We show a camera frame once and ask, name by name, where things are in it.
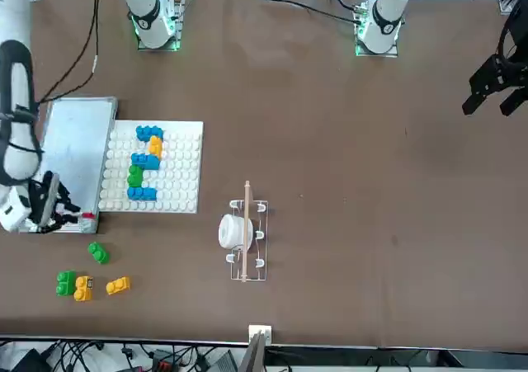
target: cable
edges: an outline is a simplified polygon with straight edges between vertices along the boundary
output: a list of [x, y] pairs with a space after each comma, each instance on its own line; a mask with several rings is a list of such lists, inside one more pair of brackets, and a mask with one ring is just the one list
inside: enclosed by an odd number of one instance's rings
[[153, 359], [153, 358], [154, 358], [154, 352], [153, 352], [153, 351], [146, 351], [146, 350], [145, 350], [145, 346], [143, 346], [142, 344], [139, 344], [139, 346], [141, 347], [141, 350], [143, 350], [144, 353], [145, 353], [150, 359]]
[[[69, 348], [72, 350], [72, 352], [75, 354], [75, 347], [72, 346], [71, 343], [68, 344], [69, 345]], [[78, 350], [78, 353], [76, 354], [76, 358], [75, 358], [75, 361], [73, 362], [73, 364], [71, 363], [71, 359], [70, 359], [70, 365], [71, 365], [71, 370], [74, 370], [75, 369], [75, 364], [77, 364], [77, 361], [81, 361], [81, 364], [82, 364], [82, 367], [84, 368], [84, 370], [86, 372], [90, 372], [90, 370], [88, 369], [88, 367], [86, 366], [86, 363], [84, 362], [84, 357], [83, 357], [83, 352], [88, 348], [90, 347], [91, 345], [88, 343], [85, 345], [85, 347], [82, 349], [82, 345], [79, 345], [78, 343], [75, 344], [75, 346], [77, 347], [77, 350]]]
[[418, 354], [420, 354], [423, 350], [418, 350], [416, 351], [412, 356], [411, 358], [409, 358], [409, 360], [405, 363], [405, 366], [409, 367], [411, 365], [411, 361], [414, 360], [416, 358], [416, 356]]
[[[95, 54], [95, 57], [94, 57], [94, 60], [93, 60], [92, 72], [88, 76], [87, 80], [84, 81], [79, 86], [74, 87], [73, 89], [71, 89], [71, 90], [69, 90], [69, 91], [67, 91], [65, 93], [61, 93], [58, 96], [55, 96], [53, 98], [48, 98], [51, 95], [51, 93], [54, 92], [54, 90], [64, 81], [64, 79], [66, 79], [68, 77], [68, 75], [73, 71], [73, 69], [81, 61], [81, 58], [84, 56], [84, 54], [85, 54], [85, 52], [87, 50], [87, 47], [88, 47], [88, 45], [90, 43], [90, 40], [92, 38], [92, 33], [93, 33], [94, 27], [95, 27], [95, 31], [96, 31], [96, 54]], [[73, 64], [69, 67], [69, 69], [64, 73], [64, 75], [37, 102], [37, 106], [39, 106], [40, 104], [45, 103], [45, 102], [50, 102], [50, 101], [57, 100], [57, 99], [59, 99], [61, 97], [64, 97], [64, 96], [70, 94], [70, 93], [76, 92], [80, 88], [86, 86], [86, 84], [88, 82], [90, 82], [92, 80], [92, 78], [93, 78], [93, 74], [94, 74], [96, 66], [97, 66], [97, 56], [98, 55], [99, 55], [99, 0], [93, 0], [93, 14], [92, 14], [92, 21], [91, 21], [91, 24], [90, 24], [90, 30], [88, 32], [88, 37], [86, 39], [86, 42], [84, 43], [84, 46], [81, 49], [81, 53], [79, 53], [78, 57], [75, 59]]]
[[331, 18], [336, 19], [336, 20], [346, 21], [348, 23], [356, 24], [358, 26], [361, 25], [361, 22], [358, 21], [358, 20], [348, 19], [346, 17], [333, 15], [332, 13], [323, 12], [323, 11], [320, 11], [319, 9], [316, 9], [314, 7], [309, 7], [308, 5], [304, 5], [303, 3], [300, 3], [300, 2], [295, 2], [295, 1], [290, 1], [290, 0], [272, 0], [272, 1], [291, 3], [291, 4], [296, 5], [298, 7], [303, 7], [304, 9], [308, 9], [309, 11], [320, 13], [320, 14], [322, 14], [324, 16], [328, 16], [328, 17], [331, 17]]
[[345, 9], [348, 9], [349, 11], [354, 12], [356, 10], [356, 6], [350, 7], [350, 6], [346, 5], [342, 0], [337, 0], [337, 2], [339, 2], [339, 5], [341, 5]]
[[198, 361], [199, 359], [205, 359], [209, 353], [211, 353], [212, 351], [218, 349], [217, 346], [213, 346], [211, 347], [208, 351], [206, 351], [204, 354], [200, 354], [200, 352], [198, 351], [198, 349], [196, 348], [195, 351], [196, 351], [196, 361], [195, 363], [192, 365], [191, 368], [189, 368], [189, 370], [187, 372], [191, 372], [193, 369], [196, 368], [196, 366], [198, 366]]
[[132, 358], [132, 350], [127, 349], [126, 344], [123, 343], [123, 348], [121, 349], [121, 353], [126, 358], [126, 362], [129, 363], [130, 370], [134, 370], [134, 367], [132, 366], [132, 363], [130, 362], [130, 358]]
[[187, 353], [189, 352], [189, 350], [191, 350], [192, 348], [193, 348], [193, 346], [189, 346], [189, 347], [186, 347], [186, 348], [184, 348], [184, 349], [180, 349], [180, 350], [178, 350], [178, 351], [176, 351], [176, 352], [173, 352], [172, 354], [169, 354], [168, 356], [164, 356], [162, 359], [158, 360], [158, 365], [159, 365], [160, 362], [165, 361], [167, 358], [172, 357], [172, 356], [175, 356], [175, 355], [177, 355], [177, 354], [180, 354], [180, 353], [183, 351], [183, 354], [181, 354], [181, 356], [179, 356], [178, 358], [176, 358], [176, 360], [174, 361], [174, 363], [176, 364], [176, 362], [178, 362], [179, 360], [181, 360], [182, 357], [183, 357], [185, 354], [187, 354]]

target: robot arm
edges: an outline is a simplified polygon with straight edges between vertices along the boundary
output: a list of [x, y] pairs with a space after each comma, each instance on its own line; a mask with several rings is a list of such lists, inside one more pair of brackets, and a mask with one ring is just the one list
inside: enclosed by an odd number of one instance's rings
[[368, 21], [358, 40], [372, 53], [383, 54], [394, 45], [408, 0], [368, 0]]
[[176, 33], [171, 17], [174, 16], [173, 0], [125, 0], [138, 36], [149, 49], [165, 45]]
[[[33, 88], [30, 52], [31, 0], [0, 0], [0, 224], [17, 230], [26, 219], [40, 228], [54, 220], [53, 229], [73, 215], [57, 214], [62, 203], [78, 213], [58, 176], [46, 173], [42, 182], [32, 180], [42, 159], [35, 134], [38, 106]], [[126, 0], [145, 46], [163, 46], [176, 30], [170, 0]]]

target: white cup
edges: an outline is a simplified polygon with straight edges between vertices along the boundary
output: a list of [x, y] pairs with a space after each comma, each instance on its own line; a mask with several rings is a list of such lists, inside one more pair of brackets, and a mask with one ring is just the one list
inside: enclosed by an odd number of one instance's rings
[[[231, 250], [233, 248], [242, 249], [244, 243], [244, 218], [236, 215], [226, 214], [220, 221], [218, 228], [218, 241], [220, 246]], [[253, 222], [247, 222], [247, 249], [251, 247], [253, 241]]]

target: table surface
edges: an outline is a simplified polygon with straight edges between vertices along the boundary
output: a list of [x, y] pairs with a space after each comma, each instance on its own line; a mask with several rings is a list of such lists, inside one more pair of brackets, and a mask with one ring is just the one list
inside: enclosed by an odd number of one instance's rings
[[[92, 0], [33, 12], [39, 97], [82, 46]], [[246, 341], [265, 323], [275, 343], [528, 348], [528, 110], [502, 117], [504, 95], [461, 110], [496, 48], [495, 2], [410, 2], [398, 59], [357, 58], [350, 25], [262, 0], [194, 0], [180, 52], [140, 53], [126, 12], [101, 0], [79, 95], [118, 97], [121, 119], [204, 121], [199, 214], [2, 233], [0, 333]], [[92, 50], [62, 90], [91, 66]], [[231, 281], [217, 241], [245, 180], [272, 208], [265, 283]], [[94, 276], [93, 301], [55, 295], [66, 269]], [[122, 275], [132, 290], [105, 296]]]

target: lego baseplate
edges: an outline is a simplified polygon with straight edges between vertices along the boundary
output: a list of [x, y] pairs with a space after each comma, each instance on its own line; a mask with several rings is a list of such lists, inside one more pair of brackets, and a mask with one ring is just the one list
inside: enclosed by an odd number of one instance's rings
[[[149, 153], [137, 139], [138, 126], [163, 130], [159, 170], [145, 170], [142, 187], [157, 190], [156, 201], [132, 201], [127, 196], [130, 155]], [[203, 122], [116, 120], [106, 148], [105, 170], [99, 192], [99, 210], [195, 214], [200, 189]]]

